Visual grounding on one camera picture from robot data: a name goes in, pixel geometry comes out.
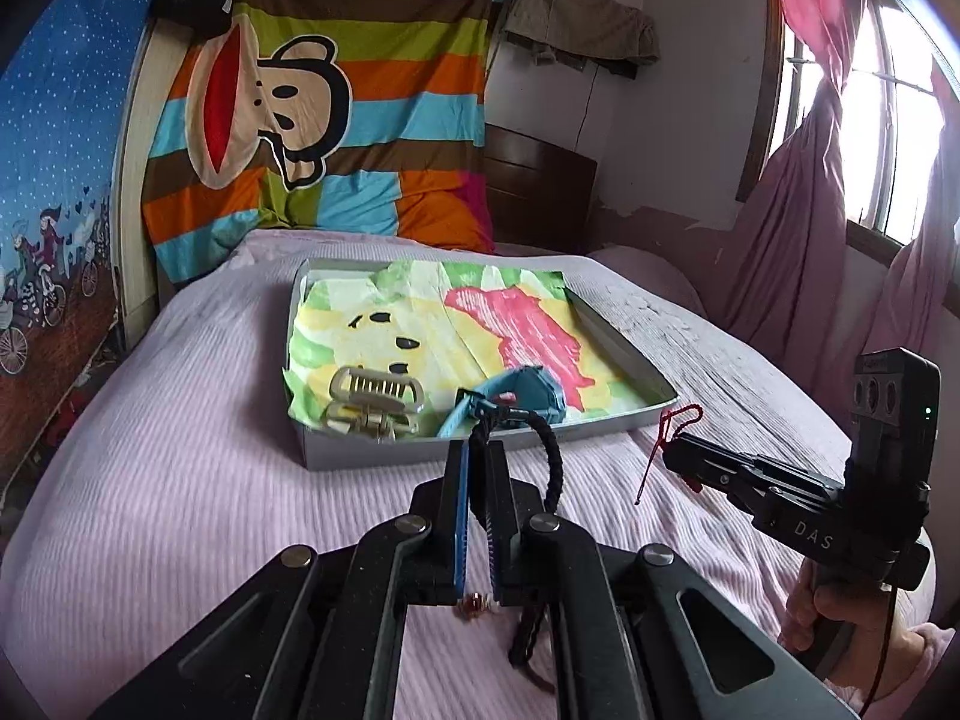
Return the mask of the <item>person right hand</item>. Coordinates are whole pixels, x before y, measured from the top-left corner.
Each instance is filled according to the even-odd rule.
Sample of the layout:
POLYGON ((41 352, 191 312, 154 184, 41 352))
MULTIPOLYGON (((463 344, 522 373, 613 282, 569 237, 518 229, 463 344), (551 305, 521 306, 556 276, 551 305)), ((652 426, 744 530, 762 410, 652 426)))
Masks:
POLYGON ((884 672, 878 694, 887 695, 905 683, 923 658, 926 642, 905 626, 900 614, 889 616, 888 593, 875 585, 837 587, 814 577, 811 561, 802 562, 796 585, 786 603, 779 643, 789 652, 805 652, 814 642, 814 622, 821 617, 849 622, 853 639, 828 679, 840 688, 866 692, 877 674, 882 645, 887 645, 884 672))

